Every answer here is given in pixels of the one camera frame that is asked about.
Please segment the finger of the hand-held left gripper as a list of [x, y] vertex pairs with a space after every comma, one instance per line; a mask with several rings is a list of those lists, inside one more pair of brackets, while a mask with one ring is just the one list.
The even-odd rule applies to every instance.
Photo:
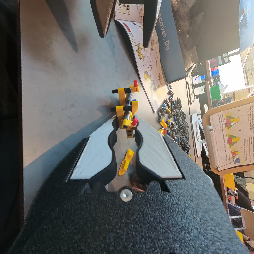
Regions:
[[143, 47], [148, 48], [158, 19], [161, 0], [144, 0]]
[[90, 0], [90, 4], [99, 36], [104, 38], [110, 26], [116, 0]]

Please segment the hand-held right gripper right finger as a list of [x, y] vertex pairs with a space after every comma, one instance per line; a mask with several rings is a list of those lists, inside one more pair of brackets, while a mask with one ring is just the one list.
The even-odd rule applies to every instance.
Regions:
[[164, 136], [140, 117], [135, 127], [136, 174], [144, 183], [164, 183], [183, 179], [183, 175], [168, 147]]

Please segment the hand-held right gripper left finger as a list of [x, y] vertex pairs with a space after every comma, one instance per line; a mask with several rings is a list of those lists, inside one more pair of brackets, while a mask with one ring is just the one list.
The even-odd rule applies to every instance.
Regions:
[[107, 186], [115, 178], [117, 130], [118, 119], [113, 116], [87, 138], [72, 167], [70, 181]]

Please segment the small yellow brick assembly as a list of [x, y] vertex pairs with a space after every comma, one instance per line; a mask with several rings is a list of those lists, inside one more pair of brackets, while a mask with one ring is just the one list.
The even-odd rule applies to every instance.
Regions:
[[133, 133], [135, 127], [138, 124], [138, 119], [135, 117], [135, 113], [138, 110], [139, 102], [133, 99], [133, 94], [139, 92], [138, 81], [134, 80], [134, 84], [128, 88], [118, 88], [112, 90], [113, 94], [119, 96], [119, 106], [112, 107], [110, 110], [116, 113], [118, 124], [120, 129], [126, 130], [127, 138], [134, 138]]

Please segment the pile of grey brick pieces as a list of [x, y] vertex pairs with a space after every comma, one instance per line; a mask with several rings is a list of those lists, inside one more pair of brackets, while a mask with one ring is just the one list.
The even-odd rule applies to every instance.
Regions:
[[174, 98], [172, 86], [167, 85], [167, 97], [157, 110], [158, 116], [162, 116], [167, 123], [167, 129], [160, 125], [159, 132], [163, 136], [170, 137], [180, 149], [182, 149], [189, 157], [191, 149], [189, 144], [189, 125], [186, 121], [186, 113], [182, 109], [182, 102], [179, 97]]

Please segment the white metal stand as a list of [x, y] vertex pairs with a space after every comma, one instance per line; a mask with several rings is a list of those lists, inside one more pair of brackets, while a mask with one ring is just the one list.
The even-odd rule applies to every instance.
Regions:
[[215, 128], [203, 124], [197, 113], [191, 115], [191, 125], [197, 157], [208, 160], [211, 170], [218, 174], [218, 158], [216, 152]]

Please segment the blue cardboard box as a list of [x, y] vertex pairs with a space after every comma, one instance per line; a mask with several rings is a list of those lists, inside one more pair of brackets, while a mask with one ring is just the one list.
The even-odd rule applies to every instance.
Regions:
[[[239, 7], [240, 52], [253, 44], [253, 1], [241, 0]], [[180, 48], [172, 7], [169, 0], [161, 2], [155, 30], [158, 36], [162, 68], [167, 83], [187, 76]]]

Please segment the crumpled plastic bag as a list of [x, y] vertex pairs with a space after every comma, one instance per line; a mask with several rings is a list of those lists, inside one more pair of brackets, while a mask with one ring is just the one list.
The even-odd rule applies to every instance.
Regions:
[[185, 69], [240, 48], [239, 0], [170, 1]]

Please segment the instruction booklet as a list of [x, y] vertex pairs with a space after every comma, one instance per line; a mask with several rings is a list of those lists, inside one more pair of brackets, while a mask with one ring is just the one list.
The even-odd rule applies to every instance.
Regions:
[[143, 1], [116, 1], [114, 21], [136, 67], [151, 108], [156, 112], [168, 89], [161, 68], [155, 29], [148, 48], [143, 47], [143, 16]]

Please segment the green storage bin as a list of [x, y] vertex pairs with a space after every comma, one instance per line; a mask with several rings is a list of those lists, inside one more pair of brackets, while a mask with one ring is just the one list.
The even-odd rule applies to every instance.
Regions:
[[211, 100], [221, 100], [220, 86], [216, 85], [210, 88]]

